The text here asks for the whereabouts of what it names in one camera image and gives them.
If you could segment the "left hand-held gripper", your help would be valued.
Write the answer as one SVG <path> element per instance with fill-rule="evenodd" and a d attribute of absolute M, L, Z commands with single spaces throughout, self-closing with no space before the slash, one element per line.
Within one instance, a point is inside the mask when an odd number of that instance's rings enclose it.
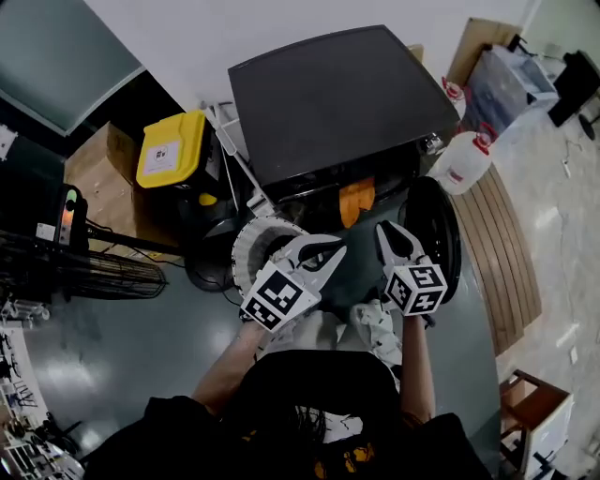
<path fill-rule="evenodd" d="M 250 258 L 248 269 L 254 270 L 254 281 L 241 306 L 244 319 L 275 333 L 315 308 L 322 301 L 315 289 L 323 288 L 346 252 L 341 238 L 318 233 L 296 236 L 283 248 L 284 257 L 293 266 L 291 270 L 262 254 Z"/>

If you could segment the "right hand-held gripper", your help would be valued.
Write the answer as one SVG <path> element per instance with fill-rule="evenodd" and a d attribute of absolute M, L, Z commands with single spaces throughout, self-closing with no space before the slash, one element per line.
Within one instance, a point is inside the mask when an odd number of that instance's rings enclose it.
<path fill-rule="evenodd" d="M 375 239 L 387 280 L 383 309 L 398 310 L 402 316 L 434 313 L 447 292 L 441 267 L 431 261 L 403 264 L 403 257 L 421 255 L 423 248 L 412 233 L 395 222 L 379 222 Z"/>

